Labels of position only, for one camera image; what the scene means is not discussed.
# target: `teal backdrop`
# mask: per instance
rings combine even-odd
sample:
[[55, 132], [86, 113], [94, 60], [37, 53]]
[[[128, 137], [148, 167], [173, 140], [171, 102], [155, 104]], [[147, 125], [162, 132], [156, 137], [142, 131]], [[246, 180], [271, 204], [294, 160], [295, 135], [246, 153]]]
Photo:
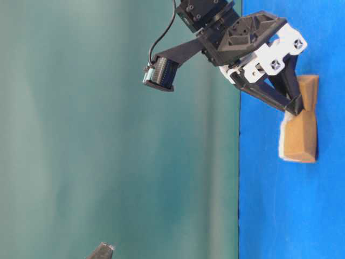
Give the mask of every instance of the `teal backdrop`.
[[[171, 12], [0, 2], [0, 258], [238, 257], [239, 92], [201, 55], [175, 93], [141, 84]], [[193, 37], [177, 19], [157, 51]]]

